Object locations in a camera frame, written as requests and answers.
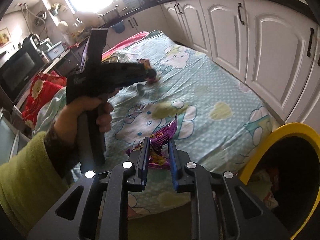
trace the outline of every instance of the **black handle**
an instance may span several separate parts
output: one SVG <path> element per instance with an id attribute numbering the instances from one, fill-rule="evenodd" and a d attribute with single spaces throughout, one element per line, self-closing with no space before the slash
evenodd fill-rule
<path id="1" fill-rule="evenodd" d="M 315 33 L 315 30 L 313 28 L 310 28 L 310 38 L 309 38 L 309 45 L 308 45 L 308 51 L 307 51 L 308 57 L 311 56 L 310 50 L 311 50 L 311 45 L 312 45 L 312 36 L 314 33 Z"/>
<path id="2" fill-rule="evenodd" d="M 242 4 L 241 4 L 241 3 L 238 3 L 238 16 L 239 16 L 239 20 L 240 20 L 241 24 L 244 25 L 244 21 L 241 19 L 240 7 L 242 7 Z"/>
<path id="3" fill-rule="evenodd" d="M 183 14 L 183 12 L 182 12 L 182 7 L 181 7 L 181 5 L 180 5 L 180 7 L 181 7 L 181 11 L 180 11 L 180 8 L 179 8 L 179 3 L 177 4 L 177 7 L 178 7 L 178 10 L 179 10 L 179 13 L 181 13 L 181 14 Z"/>
<path id="4" fill-rule="evenodd" d="M 133 25 L 132 25 L 132 23 L 130 22 L 130 20 L 128 20 L 128 22 L 130 23 L 130 25 L 131 25 L 131 28 L 134 28 L 134 27 L 133 27 Z"/>
<path id="5" fill-rule="evenodd" d="M 136 19 L 133 17 L 134 23 L 138 26 Z"/>
<path id="6" fill-rule="evenodd" d="M 175 4 L 175 5 L 174 5 L 174 10 L 176 11 L 177 14 L 179 14 L 179 13 L 177 12 L 176 6 L 177 6 L 177 5 Z"/>

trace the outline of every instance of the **black microwave oven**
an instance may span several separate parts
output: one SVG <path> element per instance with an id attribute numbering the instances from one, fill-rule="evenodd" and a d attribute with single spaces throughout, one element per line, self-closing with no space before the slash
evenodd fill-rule
<path id="1" fill-rule="evenodd" d="M 0 86 L 12 102 L 19 99 L 23 88 L 43 66 L 41 56 L 28 42 L 0 67 Z"/>

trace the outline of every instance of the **picture frame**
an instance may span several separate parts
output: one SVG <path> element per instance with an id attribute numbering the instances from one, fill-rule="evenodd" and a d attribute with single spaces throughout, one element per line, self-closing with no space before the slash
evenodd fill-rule
<path id="1" fill-rule="evenodd" d="M 11 41 L 12 40 L 8 28 L 0 30 L 0 48 L 8 45 L 9 43 L 11 43 Z"/>

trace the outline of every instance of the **yellow-green sleeve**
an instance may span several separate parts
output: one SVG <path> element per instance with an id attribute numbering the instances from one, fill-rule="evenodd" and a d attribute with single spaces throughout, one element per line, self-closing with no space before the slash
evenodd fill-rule
<path id="1" fill-rule="evenodd" d="M 40 132 L 8 163 L 0 166 L 0 204 L 24 236 L 68 190 L 55 171 Z"/>

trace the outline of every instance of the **metal pot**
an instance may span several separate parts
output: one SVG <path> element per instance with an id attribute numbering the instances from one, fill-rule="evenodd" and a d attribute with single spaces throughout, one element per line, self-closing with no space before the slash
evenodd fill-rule
<path id="1" fill-rule="evenodd" d="M 120 18 L 118 10 L 115 8 L 111 11 L 106 12 L 105 14 L 98 14 L 99 17 L 101 17 L 105 23 L 109 23 L 117 18 Z"/>

